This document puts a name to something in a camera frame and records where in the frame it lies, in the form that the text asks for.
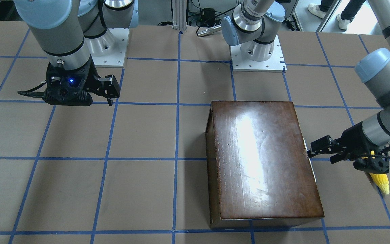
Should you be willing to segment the white base plate image right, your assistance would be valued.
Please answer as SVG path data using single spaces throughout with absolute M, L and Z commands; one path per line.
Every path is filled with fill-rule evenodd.
M 278 35 L 269 44 L 260 44 L 254 40 L 238 46 L 230 46 L 230 53 L 234 71 L 287 71 Z

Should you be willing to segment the aluminium frame post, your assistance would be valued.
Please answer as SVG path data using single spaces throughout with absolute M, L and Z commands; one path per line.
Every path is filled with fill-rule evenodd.
M 187 26 L 187 0 L 172 0 L 172 29 L 182 34 L 186 32 Z

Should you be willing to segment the black electronics box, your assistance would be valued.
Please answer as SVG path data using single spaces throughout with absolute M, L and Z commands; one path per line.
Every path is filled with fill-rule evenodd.
M 214 8 L 207 8 L 207 7 L 202 8 L 200 12 L 201 12 L 201 18 L 203 20 L 207 20 L 207 19 L 215 17 L 215 9 Z

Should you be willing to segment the dark brown wooden drawer cabinet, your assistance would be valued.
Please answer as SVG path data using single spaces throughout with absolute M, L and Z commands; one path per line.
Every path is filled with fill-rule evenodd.
M 205 130 L 211 229 L 291 228 L 324 218 L 290 101 L 212 101 Z

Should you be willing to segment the white base plate image left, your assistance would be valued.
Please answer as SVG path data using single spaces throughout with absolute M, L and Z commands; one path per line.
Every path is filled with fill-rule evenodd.
M 107 29 L 90 43 L 90 52 L 96 67 L 124 68 L 130 29 Z

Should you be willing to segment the silver cylindrical tool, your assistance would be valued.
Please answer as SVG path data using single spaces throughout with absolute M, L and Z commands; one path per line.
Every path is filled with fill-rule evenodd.
M 221 24 L 217 25 L 217 26 L 213 26 L 213 27 L 208 27 L 204 30 L 201 30 L 201 31 L 197 31 L 196 34 L 198 37 L 206 37 L 208 35 L 212 35 L 216 32 L 219 32 L 221 31 Z

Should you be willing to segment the yellow toy corn cob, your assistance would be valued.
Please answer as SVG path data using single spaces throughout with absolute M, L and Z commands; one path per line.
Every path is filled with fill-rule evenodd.
M 371 180 L 376 184 L 376 186 L 379 188 L 379 190 L 385 194 L 390 194 L 390 186 L 389 186 L 389 179 L 387 174 L 374 174 L 374 173 L 367 173 Z

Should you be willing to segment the white base plate image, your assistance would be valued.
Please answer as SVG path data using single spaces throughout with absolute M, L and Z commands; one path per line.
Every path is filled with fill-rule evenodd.
M 90 52 L 96 67 L 124 68 L 130 29 L 107 29 L 90 43 Z
M 260 44 L 254 40 L 238 46 L 230 46 L 230 53 L 234 71 L 287 71 L 278 35 L 269 44 Z

